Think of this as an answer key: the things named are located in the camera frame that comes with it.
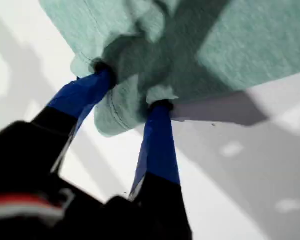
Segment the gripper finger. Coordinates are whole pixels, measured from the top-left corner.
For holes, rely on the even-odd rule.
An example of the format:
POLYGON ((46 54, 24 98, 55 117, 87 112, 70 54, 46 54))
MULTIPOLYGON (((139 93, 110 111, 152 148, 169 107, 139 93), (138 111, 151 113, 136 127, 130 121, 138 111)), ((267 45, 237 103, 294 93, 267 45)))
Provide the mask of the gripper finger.
POLYGON ((148 109, 135 177, 129 198, 165 240, 191 240, 183 200, 170 112, 173 104, 159 100, 148 109))
POLYGON ((51 172, 58 172, 74 137, 90 114, 117 82, 115 71, 106 63, 96 63, 94 73, 66 84, 31 121, 54 134, 65 136, 51 172))

